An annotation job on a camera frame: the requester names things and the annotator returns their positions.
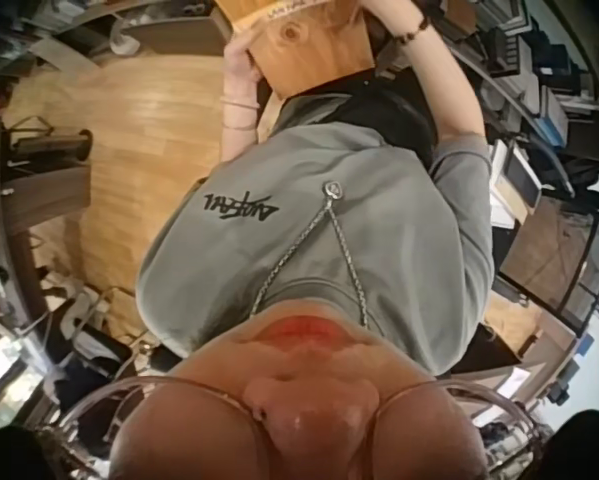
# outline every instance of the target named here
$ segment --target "black bracelet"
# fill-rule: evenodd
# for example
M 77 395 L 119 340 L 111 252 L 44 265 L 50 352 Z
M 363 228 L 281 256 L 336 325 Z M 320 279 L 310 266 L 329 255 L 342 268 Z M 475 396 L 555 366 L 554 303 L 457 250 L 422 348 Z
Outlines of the black bracelet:
M 410 33 L 406 33 L 405 35 L 400 35 L 399 37 L 395 37 L 395 40 L 397 40 L 397 42 L 399 42 L 401 45 L 403 45 L 405 47 L 410 42 L 412 42 L 417 35 L 419 35 L 421 32 L 423 32 L 429 26 L 430 26 L 430 17 L 428 17 L 427 15 L 424 15 L 423 20 L 419 24 L 419 28 L 417 29 L 416 32 L 410 32 Z

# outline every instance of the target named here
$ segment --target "black logo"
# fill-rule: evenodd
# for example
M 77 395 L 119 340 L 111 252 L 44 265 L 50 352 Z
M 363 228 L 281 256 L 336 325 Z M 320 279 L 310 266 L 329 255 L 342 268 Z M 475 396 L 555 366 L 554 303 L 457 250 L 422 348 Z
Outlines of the black logo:
M 278 207 L 266 205 L 264 203 L 270 200 L 272 195 L 260 198 L 259 200 L 249 200 L 249 191 L 244 194 L 242 200 L 215 195 L 213 193 L 204 195 L 204 198 L 206 199 L 206 205 L 203 209 L 210 210 L 211 212 L 219 210 L 219 213 L 221 214 L 219 218 L 222 220 L 237 217 L 256 217 L 260 222 L 263 222 L 266 218 L 279 210 Z

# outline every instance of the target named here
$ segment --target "glasses frame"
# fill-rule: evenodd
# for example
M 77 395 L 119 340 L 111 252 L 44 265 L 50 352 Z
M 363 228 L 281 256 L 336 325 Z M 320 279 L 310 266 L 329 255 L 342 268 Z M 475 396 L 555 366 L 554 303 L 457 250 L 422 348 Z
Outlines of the glasses frame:
M 106 441 L 111 441 L 109 434 L 114 425 L 119 425 L 119 423 L 117 423 L 117 415 L 123 409 L 126 400 L 132 397 L 135 394 L 135 392 L 143 391 L 143 388 L 146 386 L 156 387 L 161 385 L 186 385 L 189 387 L 200 389 L 205 393 L 217 397 L 224 403 L 242 412 L 244 415 L 249 417 L 255 424 L 260 423 L 253 416 L 252 410 L 244 402 L 230 395 L 229 393 L 226 393 L 217 388 L 199 382 L 195 382 L 194 380 L 176 377 L 141 376 L 120 380 L 92 392 L 91 394 L 80 400 L 68 412 L 62 415 L 55 424 L 43 427 L 41 429 L 41 432 L 46 436 L 51 435 L 54 438 L 54 441 L 60 445 L 64 454 L 70 457 L 72 463 L 77 466 L 80 466 L 80 468 L 83 469 L 82 471 L 89 475 L 90 478 L 94 476 L 95 478 L 105 480 L 105 478 L 101 477 L 91 467 L 88 466 L 89 461 L 86 458 L 86 456 L 73 445 L 73 441 L 70 439 L 70 437 L 71 429 L 74 423 L 82 415 L 88 412 L 90 408 L 92 408 L 101 400 L 112 397 L 113 395 L 123 391 L 130 391 L 117 407 L 115 416 L 111 421 L 111 427 L 109 428 L 106 437 L 104 437 Z M 490 478 L 493 478 L 494 475 L 504 470 L 509 464 L 515 461 L 515 459 L 519 458 L 521 455 L 524 455 L 525 453 L 532 452 L 534 456 L 541 455 L 542 446 L 547 441 L 547 437 L 545 436 L 545 429 L 541 428 L 541 426 L 526 411 L 524 411 L 510 399 L 503 397 L 496 391 L 491 390 L 483 385 L 467 382 L 464 380 L 438 380 L 412 385 L 403 390 L 400 390 L 399 392 L 393 394 L 387 400 L 385 400 L 377 409 L 374 415 L 373 425 L 376 424 L 377 419 L 381 417 L 382 413 L 385 412 L 396 401 L 398 401 L 405 395 L 412 393 L 413 391 L 422 390 L 424 388 L 445 388 L 446 390 L 461 390 L 469 394 L 469 396 L 479 395 L 482 397 L 482 400 L 487 400 L 491 402 L 492 405 L 498 406 L 510 417 L 510 419 L 512 419 L 518 425 L 522 425 L 524 427 L 524 434 L 527 436 L 528 441 L 524 445 L 519 447 L 516 451 L 514 451 L 509 457 L 497 462 L 494 465 L 491 465 L 488 472 Z

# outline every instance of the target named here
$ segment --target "lips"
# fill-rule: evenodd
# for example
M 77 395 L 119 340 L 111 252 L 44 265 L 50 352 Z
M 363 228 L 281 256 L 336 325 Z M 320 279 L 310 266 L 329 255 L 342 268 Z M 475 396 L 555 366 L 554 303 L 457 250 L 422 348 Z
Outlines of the lips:
M 254 340 L 280 350 L 308 343 L 329 350 L 340 350 L 356 343 L 345 329 L 332 320 L 310 316 L 277 320 L 261 331 Z

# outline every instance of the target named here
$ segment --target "sleeve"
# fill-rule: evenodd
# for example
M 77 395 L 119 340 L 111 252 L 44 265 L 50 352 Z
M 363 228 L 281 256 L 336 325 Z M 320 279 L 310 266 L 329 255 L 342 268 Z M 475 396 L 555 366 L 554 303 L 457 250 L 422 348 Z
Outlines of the sleeve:
M 464 265 L 467 345 L 483 318 L 494 279 L 490 223 L 491 162 L 482 136 L 463 135 L 441 143 L 430 177 L 457 219 Z

